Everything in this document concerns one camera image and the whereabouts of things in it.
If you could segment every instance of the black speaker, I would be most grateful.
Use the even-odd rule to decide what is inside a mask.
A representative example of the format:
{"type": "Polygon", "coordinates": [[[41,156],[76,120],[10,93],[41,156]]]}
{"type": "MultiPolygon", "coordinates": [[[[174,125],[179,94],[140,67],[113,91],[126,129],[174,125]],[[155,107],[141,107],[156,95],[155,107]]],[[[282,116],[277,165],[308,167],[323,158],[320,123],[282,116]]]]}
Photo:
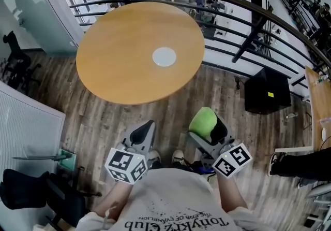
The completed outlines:
{"type": "Polygon", "coordinates": [[[270,114],[291,106],[289,83],[286,76],[263,68],[245,82],[245,110],[270,114]]]}

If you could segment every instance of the forearm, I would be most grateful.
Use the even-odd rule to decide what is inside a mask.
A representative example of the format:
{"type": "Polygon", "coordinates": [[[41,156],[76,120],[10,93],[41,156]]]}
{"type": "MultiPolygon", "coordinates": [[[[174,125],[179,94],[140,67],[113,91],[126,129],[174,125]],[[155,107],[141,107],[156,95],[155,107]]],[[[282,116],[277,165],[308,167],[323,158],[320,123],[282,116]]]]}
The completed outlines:
{"type": "Polygon", "coordinates": [[[247,204],[240,194],[237,184],[233,178],[227,179],[217,173],[217,181],[222,208],[225,212],[233,211],[237,207],[247,208],[247,204]]]}
{"type": "Polygon", "coordinates": [[[105,217],[105,212],[109,209],[108,218],[117,220],[128,200],[132,188],[133,185],[131,184],[117,182],[93,211],[96,212],[97,215],[105,217]]]}

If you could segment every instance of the table top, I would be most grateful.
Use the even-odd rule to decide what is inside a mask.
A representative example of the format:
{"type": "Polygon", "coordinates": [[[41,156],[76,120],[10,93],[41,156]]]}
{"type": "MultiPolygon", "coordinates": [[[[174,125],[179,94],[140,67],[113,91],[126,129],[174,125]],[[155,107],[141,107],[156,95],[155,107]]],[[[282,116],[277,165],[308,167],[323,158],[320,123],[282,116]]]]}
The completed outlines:
{"type": "Polygon", "coordinates": [[[93,94],[136,105],[182,88],[203,55],[204,38],[193,18],[174,6],[141,2],[100,17],[81,40],[76,61],[81,81],[93,94]]]}
{"type": "MultiPolygon", "coordinates": [[[[326,81],[315,84],[315,81],[319,79],[320,75],[309,67],[306,67],[305,74],[310,93],[311,117],[313,122],[312,142],[314,151],[319,151],[323,143],[323,127],[320,120],[331,117],[331,84],[326,81]]],[[[325,125],[325,129],[326,138],[328,138],[331,136],[331,122],[325,125]]],[[[331,147],[331,138],[325,142],[322,149],[328,147],[331,147]]]]}

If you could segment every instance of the round wooden table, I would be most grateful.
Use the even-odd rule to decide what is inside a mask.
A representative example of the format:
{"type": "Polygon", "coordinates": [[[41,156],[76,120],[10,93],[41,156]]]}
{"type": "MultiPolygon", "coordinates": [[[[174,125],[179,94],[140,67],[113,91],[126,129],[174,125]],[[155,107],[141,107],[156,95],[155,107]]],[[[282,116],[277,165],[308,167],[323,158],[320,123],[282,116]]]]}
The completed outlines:
{"type": "Polygon", "coordinates": [[[203,55],[202,32],[187,13],[162,3],[132,3],[88,29],[79,44],[77,71],[96,96],[135,105],[179,90],[203,55]]]}

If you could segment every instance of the black pants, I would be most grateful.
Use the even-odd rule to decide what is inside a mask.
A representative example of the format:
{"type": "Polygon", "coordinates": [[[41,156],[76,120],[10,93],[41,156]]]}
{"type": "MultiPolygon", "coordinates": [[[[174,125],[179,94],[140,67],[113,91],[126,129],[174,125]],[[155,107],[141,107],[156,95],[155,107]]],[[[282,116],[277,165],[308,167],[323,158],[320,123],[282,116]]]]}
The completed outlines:
{"type": "MultiPolygon", "coordinates": [[[[152,167],[150,169],[159,169],[159,168],[164,168],[164,165],[161,164],[159,161],[155,161],[155,162],[153,162],[152,167]]],[[[188,166],[182,165],[180,162],[172,163],[170,168],[177,168],[177,169],[193,172],[193,170],[191,168],[189,168],[188,166]]]]}
{"type": "Polygon", "coordinates": [[[331,148],[300,156],[286,155],[272,166],[271,175],[329,181],[330,160],[331,148]]]}

